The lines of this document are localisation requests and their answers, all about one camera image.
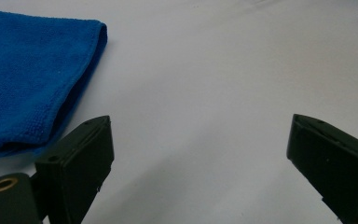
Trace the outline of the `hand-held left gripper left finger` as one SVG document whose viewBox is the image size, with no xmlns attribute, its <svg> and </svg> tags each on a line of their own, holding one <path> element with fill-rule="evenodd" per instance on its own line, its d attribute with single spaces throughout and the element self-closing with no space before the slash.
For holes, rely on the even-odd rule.
<svg viewBox="0 0 358 224">
<path fill-rule="evenodd" d="M 80 124 L 35 162 L 50 224 L 81 224 L 114 158 L 111 121 L 102 116 Z"/>
</svg>

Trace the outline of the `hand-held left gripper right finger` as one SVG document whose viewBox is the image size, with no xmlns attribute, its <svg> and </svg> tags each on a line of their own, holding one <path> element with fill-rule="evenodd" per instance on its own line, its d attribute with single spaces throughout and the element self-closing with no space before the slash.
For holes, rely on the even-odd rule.
<svg viewBox="0 0 358 224">
<path fill-rule="evenodd" d="M 358 224 L 358 139 L 329 123 L 293 115 L 286 157 L 343 224 Z"/>
</svg>

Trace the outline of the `blue microfibre cloth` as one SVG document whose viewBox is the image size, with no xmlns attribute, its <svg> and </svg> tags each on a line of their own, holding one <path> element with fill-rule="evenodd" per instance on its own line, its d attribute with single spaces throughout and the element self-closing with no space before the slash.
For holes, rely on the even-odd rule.
<svg viewBox="0 0 358 224">
<path fill-rule="evenodd" d="M 0 158 L 58 138 L 106 44 L 100 21 L 0 11 Z"/>
</svg>

